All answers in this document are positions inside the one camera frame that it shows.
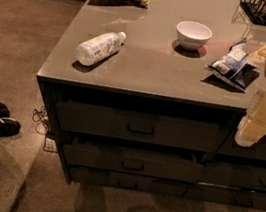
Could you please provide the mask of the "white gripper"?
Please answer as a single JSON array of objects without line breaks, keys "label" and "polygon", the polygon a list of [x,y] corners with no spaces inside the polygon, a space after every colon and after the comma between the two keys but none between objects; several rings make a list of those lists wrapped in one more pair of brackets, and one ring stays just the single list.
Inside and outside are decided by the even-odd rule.
[{"label": "white gripper", "polygon": [[266,92],[259,91],[241,118],[238,130],[234,136],[237,145],[251,147],[266,134]]}]

